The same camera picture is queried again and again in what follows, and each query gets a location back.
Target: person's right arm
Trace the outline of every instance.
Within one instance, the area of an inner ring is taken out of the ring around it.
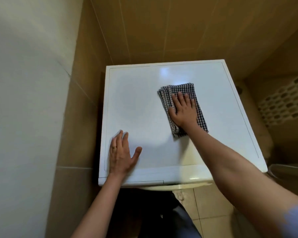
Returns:
[[[298,196],[205,132],[197,124],[194,100],[180,92],[178,98],[173,95],[177,114],[173,108],[169,108],[169,114],[187,132],[219,190],[264,236],[281,236],[284,215],[298,206]]]

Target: black and white checkered cloth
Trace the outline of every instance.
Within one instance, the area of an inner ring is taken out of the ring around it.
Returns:
[[[179,138],[182,136],[186,136],[187,133],[180,127],[178,127],[172,120],[171,117],[168,113],[168,108],[169,107],[173,107],[175,110],[175,105],[173,103],[172,100],[172,94],[175,94],[176,96],[178,96],[178,92],[182,92],[183,95],[188,94],[191,99],[195,100],[195,106],[196,106],[196,111],[198,113],[198,125],[203,128],[206,132],[208,132],[207,130],[207,124],[204,120],[200,105],[198,103],[198,100],[196,99],[196,95],[195,95],[195,91],[194,91],[194,84],[193,83],[186,83],[186,84],[181,84],[181,85],[168,85],[168,86],[164,86],[161,87],[158,90],[158,95],[161,99],[162,105],[167,113],[168,116],[168,120],[170,123],[170,127],[171,127],[171,131],[172,131],[172,135],[175,138]]]

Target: person's left hand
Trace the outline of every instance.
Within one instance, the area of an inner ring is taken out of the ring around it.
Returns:
[[[137,147],[133,157],[130,156],[128,133],[123,137],[123,131],[111,140],[109,157],[109,174],[122,180],[128,172],[137,164],[142,147]]]

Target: person's left arm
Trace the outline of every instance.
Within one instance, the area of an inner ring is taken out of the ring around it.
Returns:
[[[123,180],[136,165],[141,147],[137,147],[131,158],[128,144],[128,133],[123,136],[121,130],[112,139],[110,147],[109,175],[91,207],[74,231],[72,238],[105,238],[111,214]]]

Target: hand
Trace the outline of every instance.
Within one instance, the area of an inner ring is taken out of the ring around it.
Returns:
[[[137,147],[133,157],[130,157],[128,133],[123,131],[111,140],[110,156],[109,156],[109,174],[121,178],[123,180],[129,171],[137,164],[142,147]]]
[[[172,107],[168,109],[168,112],[175,124],[185,130],[189,125],[197,124],[198,115],[195,108],[195,101],[194,99],[190,100],[188,94],[185,94],[183,98],[181,92],[178,92],[178,98],[175,94],[172,94],[172,100],[177,108],[177,114],[175,114],[175,109]]]

